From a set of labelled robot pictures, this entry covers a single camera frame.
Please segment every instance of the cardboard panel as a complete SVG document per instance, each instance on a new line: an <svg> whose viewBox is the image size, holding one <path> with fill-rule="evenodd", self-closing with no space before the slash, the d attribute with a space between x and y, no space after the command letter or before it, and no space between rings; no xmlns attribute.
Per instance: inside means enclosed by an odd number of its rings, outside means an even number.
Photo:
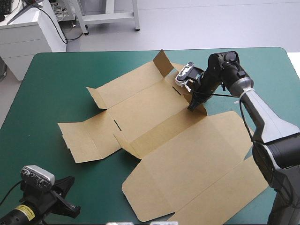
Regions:
<svg viewBox="0 0 300 225"><path fill-rule="evenodd" d="M58 125L76 163L102 159L82 122L59 123Z"/></svg>
<svg viewBox="0 0 300 225"><path fill-rule="evenodd" d="M76 163L103 159L120 149L113 134L122 134L107 111L82 123L59 123L59 127Z"/></svg>
<svg viewBox="0 0 300 225"><path fill-rule="evenodd" d="M110 108L162 79L159 70L151 61L97 88L97 92L106 107Z"/></svg>
<svg viewBox="0 0 300 225"><path fill-rule="evenodd" d="M172 205L158 188L156 180L153 179L143 163L139 163L123 183L122 191L140 221L152 219L153 217L149 217L149 215L160 217L174 212Z"/></svg>
<svg viewBox="0 0 300 225"><path fill-rule="evenodd" d="M164 50L160 50L157 56L153 59L153 62L163 77L167 76L174 68L168 57L165 55Z"/></svg>
<svg viewBox="0 0 300 225"><path fill-rule="evenodd" d="M130 144L137 152L139 158L143 158L205 116L206 114L202 112L191 112L185 108L178 114L169 117L150 131L138 137Z"/></svg>
<svg viewBox="0 0 300 225"><path fill-rule="evenodd" d="M97 89L95 88L87 88L88 91L90 92L90 95L92 95L94 101L96 102L97 106L99 109L107 109L107 106L101 97L100 93L98 92Z"/></svg>
<svg viewBox="0 0 300 225"><path fill-rule="evenodd" d="M123 184L124 194L141 221L161 216L164 204L159 199L155 202L155 193L143 188L142 180L148 177L176 212L230 172L251 145L237 113L205 117L143 157L140 164L147 173L132 173ZM135 194L130 195L129 190L138 183Z"/></svg>
<svg viewBox="0 0 300 225"><path fill-rule="evenodd" d="M268 186L252 157L204 190L169 220L180 225L222 225Z"/></svg>
<svg viewBox="0 0 300 225"><path fill-rule="evenodd" d="M108 109L128 142L132 142L170 116L187 108L188 102L162 80Z"/></svg>

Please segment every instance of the black cable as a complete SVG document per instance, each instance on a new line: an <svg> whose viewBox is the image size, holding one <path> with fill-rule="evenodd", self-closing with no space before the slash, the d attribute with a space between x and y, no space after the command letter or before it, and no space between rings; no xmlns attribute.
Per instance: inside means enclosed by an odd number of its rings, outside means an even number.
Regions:
<svg viewBox="0 0 300 225"><path fill-rule="evenodd" d="M245 116L244 116L243 107L242 107L242 100L240 100L239 102L240 102L240 113L241 113L241 115L242 115L242 119L243 119L244 125L245 125L246 130L247 130L247 132L248 132L248 134L249 134L249 137L250 137L250 139L251 139L252 144L257 148L257 143L255 142L255 140L253 139L253 136L251 135L250 128L249 128L249 126L248 126L248 124L247 124L247 122L246 122ZM284 185L283 183L281 183L281 182L279 181L279 179L275 176L274 172L273 172L272 170L269 169L269 167L266 165L265 161L264 161L263 159L262 159L262 161L263 161L265 167L269 170L270 173L272 173L273 177L274 177L274 178L277 180L277 182L280 184L280 186L285 190L285 192L286 192L286 194L288 195L288 198L289 198L288 202L285 202L286 205L283 205L283 206L281 206L281 207L279 207L279 208L277 208L277 209L271 211L271 213L270 213L270 215L269 215L269 219L271 219L271 218L274 216L275 213L280 212L280 211L282 211L282 210L284 210L284 209L286 209L287 207L290 207L290 206L292 206L292 208L294 208L294 209L300 209L300 207L297 207L297 206L295 206L295 205L293 204L293 191L291 190L291 192L289 192L289 191L287 190L287 188L285 187L285 185ZM280 194L281 198L282 198L283 200L285 200L285 198L284 198L284 196L282 195L282 193L281 193L280 191L277 191L277 192Z"/></svg>
<svg viewBox="0 0 300 225"><path fill-rule="evenodd" d="M202 92L197 92L197 91L194 91L194 90L191 90L192 93L195 93L195 94L203 94L203 95L208 95L206 93L202 93ZM210 94L210 95L214 95L214 96L223 96L223 97L232 97L232 98L239 98L237 96L233 96L233 95L222 95L222 94Z"/></svg>
<svg viewBox="0 0 300 225"><path fill-rule="evenodd" d="M8 191L8 193L4 196L4 198L2 199L2 201L0 202L0 206L4 203L5 199L8 197L8 195L10 194L10 192L16 187L18 186L19 184L21 184L22 180L19 181L18 183L16 183L15 185L13 185L11 187L11 189Z"/></svg>
<svg viewBox="0 0 300 225"><path fill-rule="evenodd" d="M58 29L57 29L57 27L55 26L55 23L54 23L54 21L51 19L51 17L49 16L49 14L47 14L44 10L42 10L41 8L39 8L39 7L36 7L35 5L33 5L33 4L31 4L30 2L28 2L27 0L24 0L25 2L26 2L26 4L29 4L29 5L31 5L31 6L33 6L34 8L37 8L38 10L40 10L40 11L42 11L43 13L45 13L46 15L47 15L47 17L51 20L51 22L52 22L52 24L53 24L53 26L55 27L55 29L56 29L56 32L58 33L58 35L59 35L59 37L60 37L60 39L62 40L62 42L63 43L65 43L65 44L67 44L68 43L68 41L73 41L73 40L76 40L76 39L78 39L78 38L80 38L82 35L83 35L83 33L81 33L81 35L79 35L78 37L76 37L76 38L73 38L73 39L67 39L67 37L66 37L66 35L65 35L65 33L64 33L64 31L61 29L61 32L62 32L62 34L64 35L64 38L65 38L65 40L62 38L62 36L60 35L60 33L59 33L59 31L58 31Z"/></svg>

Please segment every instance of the white cable tie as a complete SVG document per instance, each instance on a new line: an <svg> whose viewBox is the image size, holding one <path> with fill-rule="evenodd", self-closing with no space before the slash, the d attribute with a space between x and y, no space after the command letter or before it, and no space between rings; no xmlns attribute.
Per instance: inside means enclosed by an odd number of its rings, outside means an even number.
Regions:
<svg viewBox="0 0 300 225"><path fill-rule="evenodd" d="M234 103L238 104L240 102L240 99L243 97L243 95L246 94L248 91L251 91L251 90L255 90L255 89L254 88L248 88L248 89L244 90L243 93L240 95L239 100L235 101Z"/></svg>

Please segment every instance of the white desk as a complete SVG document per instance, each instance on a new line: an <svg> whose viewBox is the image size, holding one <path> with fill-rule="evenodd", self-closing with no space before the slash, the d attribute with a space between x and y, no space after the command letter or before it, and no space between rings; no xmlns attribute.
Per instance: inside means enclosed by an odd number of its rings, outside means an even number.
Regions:
<svg viewBox="0 0 300 225"><path fill-rule="evenodd" d="M290 52L287 54L292 62L294 69L296 70L300 79L300 52Z"/></svg>
<svg viewBox="0 0 300 225"><path fill-rule="evenodd" d="M14 0L12 9L19 0ZM56 17L48 0L44 0L43 10L49 14L63 37ZM31 8L25 14L7 22L17 14L19 9L0 22L0 56L16 78L23 80L32 58L37 53L65 52L66 44L57 34L50 19L37 8Z"/></svg>

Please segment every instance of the green tabletop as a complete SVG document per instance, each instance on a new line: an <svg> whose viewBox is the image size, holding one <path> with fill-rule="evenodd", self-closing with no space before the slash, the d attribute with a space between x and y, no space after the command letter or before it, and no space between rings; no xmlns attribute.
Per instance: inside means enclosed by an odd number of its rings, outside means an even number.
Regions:
<svg viewBox="0 0 300 225"><path fill-rule="evenodd" d="M242 66L254 80L256 91L281 118L300 127L300 81L285 50L234 50L239 53ZM166 51L166 54L172 62L186 64L191 61L205 69L211 53L224 51L227 49L173 50ZM83 121L101 112L85 87L99 87L152 60L157 53L70 52L36 55L0 130L0 198L20 180L20 170L24 165L38 165L55 174L57 179L75 176L75 184L67 199L82 207L77 219L50 215L47 222L138 223L121 191L121 185L139 160L119 150L104 160L76 164L57 123ZM209 114L229 110L240 113L234 101L229 97L213 97L206 107ZM254 129L248 115L247 120ZM0 207L0 217L13 209L21 196L21 191L16 188ZM268 188L228 223L266 223L274 196L275 192Z"/></svg>

